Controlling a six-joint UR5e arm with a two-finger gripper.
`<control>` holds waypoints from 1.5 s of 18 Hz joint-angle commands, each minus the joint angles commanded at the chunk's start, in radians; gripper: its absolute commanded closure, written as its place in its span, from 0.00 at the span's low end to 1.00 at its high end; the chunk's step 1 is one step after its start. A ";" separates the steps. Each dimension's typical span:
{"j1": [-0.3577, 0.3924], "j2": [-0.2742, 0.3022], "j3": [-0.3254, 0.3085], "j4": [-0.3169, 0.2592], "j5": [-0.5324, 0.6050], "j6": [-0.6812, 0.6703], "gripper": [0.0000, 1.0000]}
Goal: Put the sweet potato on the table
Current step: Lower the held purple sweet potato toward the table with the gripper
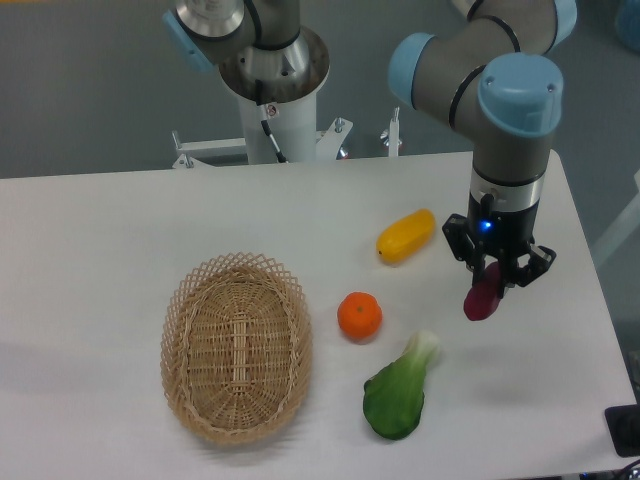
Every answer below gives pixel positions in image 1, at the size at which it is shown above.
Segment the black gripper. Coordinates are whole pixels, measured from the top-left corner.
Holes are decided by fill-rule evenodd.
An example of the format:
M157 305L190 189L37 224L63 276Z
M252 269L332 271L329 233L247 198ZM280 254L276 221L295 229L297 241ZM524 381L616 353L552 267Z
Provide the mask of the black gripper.
M501 260L501 295L514 287L525 288L546 274L557 254L534 245L533 230L539 202L518 211L501 211L496 199L482 203L484 193L469 194L467 218L452 214L442 232L455 259L466 265L475 286L484 278L485 256ZM525 265L519 260L527 257Z

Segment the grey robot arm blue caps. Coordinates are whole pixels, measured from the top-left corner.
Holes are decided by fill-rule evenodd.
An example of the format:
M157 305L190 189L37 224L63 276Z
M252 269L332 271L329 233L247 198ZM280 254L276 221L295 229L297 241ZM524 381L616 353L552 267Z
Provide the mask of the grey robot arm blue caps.
M443 231L474 281L499 292L529 285L556 257L533 229L562 115L563 77L548 53L576 16L572 1L475 1L457 36L412 34L389 62L400 101L472 142L468 212ZM163 23L189 64L217 69L238 99L250 162L320 158L315 96L330 60L298 2L178 1Z

